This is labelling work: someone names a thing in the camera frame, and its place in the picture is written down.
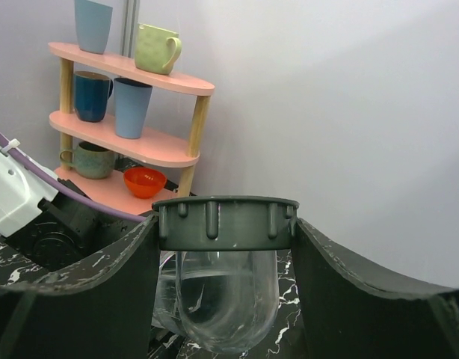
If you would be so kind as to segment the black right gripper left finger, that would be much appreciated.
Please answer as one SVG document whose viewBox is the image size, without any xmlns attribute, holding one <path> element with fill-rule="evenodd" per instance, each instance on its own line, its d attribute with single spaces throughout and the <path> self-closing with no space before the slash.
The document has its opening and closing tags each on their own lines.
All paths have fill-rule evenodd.
<svg viewBox="0 0 459 359">
<path fill-rule="evenodd" d="M 0 358 L 145 358 L 158 220 L 33 282 L 0 281 Z"/>
</svg>

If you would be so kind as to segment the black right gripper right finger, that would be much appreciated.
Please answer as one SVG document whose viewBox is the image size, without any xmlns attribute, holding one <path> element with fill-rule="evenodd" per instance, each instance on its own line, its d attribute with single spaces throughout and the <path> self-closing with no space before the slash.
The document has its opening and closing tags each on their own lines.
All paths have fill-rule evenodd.
<svg viewBox="0 0 459 359">
<path fill-rule="evenodd" d="M 295 229 L 310 358 L 459 358 L 459 288 L 389 270 L 303 219 Z"/>
</svg>

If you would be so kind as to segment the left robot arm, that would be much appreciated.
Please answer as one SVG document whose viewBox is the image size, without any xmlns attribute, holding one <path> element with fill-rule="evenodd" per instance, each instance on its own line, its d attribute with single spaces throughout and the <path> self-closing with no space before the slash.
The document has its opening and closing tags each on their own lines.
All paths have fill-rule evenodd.
<svg viewBox="0 0 459 359">
<path fill-rule="evenodd" d="M 112 239 L 106 221 L 144 221 L 91 200 L 19 145 L 0 133 L 0 235 L 36 264 L 62 269 Z"/>
</svg>

